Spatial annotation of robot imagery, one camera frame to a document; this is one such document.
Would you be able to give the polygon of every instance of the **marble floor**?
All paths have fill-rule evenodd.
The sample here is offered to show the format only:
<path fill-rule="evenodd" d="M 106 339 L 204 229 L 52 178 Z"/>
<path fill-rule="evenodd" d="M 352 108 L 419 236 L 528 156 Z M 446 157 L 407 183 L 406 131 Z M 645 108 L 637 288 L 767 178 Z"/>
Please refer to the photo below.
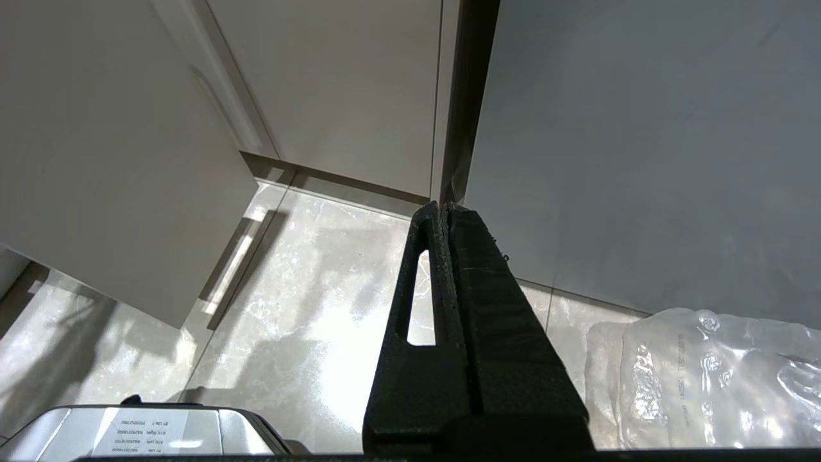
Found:
<path fill-rule="evenodd" d="M 54 406 L 115 404 L 138 393 L 145 401 L 249 409 L 313 452 L 360 452 L 415 208 L 300 175 L 260 180 L 219 270 L 180 330 L 55 270 L 30 266 L 0 306 L 21 310 L 0 340 L 0 437 Z M 409 341 L 432 344 L 424 256 L 417 274 Z M 521 287 L 584 395 L 587 330 L 641 315 Z M 210 330 L 221 306 L 226 314 Z"/>

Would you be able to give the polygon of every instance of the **clear plastic wrap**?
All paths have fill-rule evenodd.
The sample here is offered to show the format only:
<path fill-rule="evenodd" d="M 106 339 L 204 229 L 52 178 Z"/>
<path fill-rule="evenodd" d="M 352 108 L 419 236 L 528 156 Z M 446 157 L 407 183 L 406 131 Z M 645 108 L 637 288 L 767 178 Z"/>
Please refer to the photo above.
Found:
<path fill-rule="evenodd" d="M 595 377 L 618 355 L 601 340 L 619 332 L 618 377 Z M 588 339 L 594 438 L 615 428 L 625 448 L 821 446 L 817 330 L 676 308 Z"/>

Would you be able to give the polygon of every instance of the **gray wall panel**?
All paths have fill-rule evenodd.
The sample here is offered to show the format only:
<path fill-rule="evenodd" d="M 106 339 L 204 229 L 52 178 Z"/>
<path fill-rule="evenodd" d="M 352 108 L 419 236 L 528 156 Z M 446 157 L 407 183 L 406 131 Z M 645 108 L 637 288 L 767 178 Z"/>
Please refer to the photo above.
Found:
<path fill-rule="evenodd" d="M 821 327 L 821 2 L 502 2 L 466 204 L 517 276 Z"/>

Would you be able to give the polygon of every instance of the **cabinet door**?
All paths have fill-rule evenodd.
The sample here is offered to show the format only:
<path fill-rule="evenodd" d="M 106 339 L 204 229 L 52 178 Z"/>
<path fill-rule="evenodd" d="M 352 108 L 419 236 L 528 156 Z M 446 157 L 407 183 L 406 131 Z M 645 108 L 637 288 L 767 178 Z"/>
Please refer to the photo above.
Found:
<path fill-rule="evenodd" d="M 211 0 L 282 160 L 429 196 L 441 0 Z"/>
<path fill-rule="evenodd" d="M 0 242 L 181 326 L 255 191 L 149 2 L 7 2 Z"/>

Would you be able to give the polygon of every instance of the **white label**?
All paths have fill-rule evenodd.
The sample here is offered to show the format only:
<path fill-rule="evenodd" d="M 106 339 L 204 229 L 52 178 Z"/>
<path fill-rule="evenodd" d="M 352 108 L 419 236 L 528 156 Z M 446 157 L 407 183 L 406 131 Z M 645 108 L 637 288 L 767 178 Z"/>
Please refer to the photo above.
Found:
<path fill-rule="evenodd" d="M 179 454 L 187 421 L 186 409 L 106 409 L 91 455 Z"/>

